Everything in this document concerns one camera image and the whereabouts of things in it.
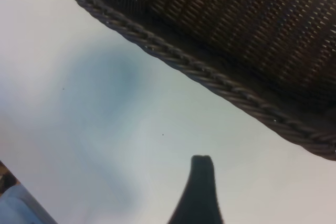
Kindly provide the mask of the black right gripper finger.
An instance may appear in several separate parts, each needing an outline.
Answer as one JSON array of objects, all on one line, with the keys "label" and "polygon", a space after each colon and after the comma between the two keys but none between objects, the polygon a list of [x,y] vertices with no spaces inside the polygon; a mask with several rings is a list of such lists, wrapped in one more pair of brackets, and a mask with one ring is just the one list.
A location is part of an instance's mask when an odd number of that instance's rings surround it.
[{"label": "black right gripper finger", "polygon": [[219,208],[214,164],[210,156],[192,156],[188,180],[169,223],[225,223]]}]

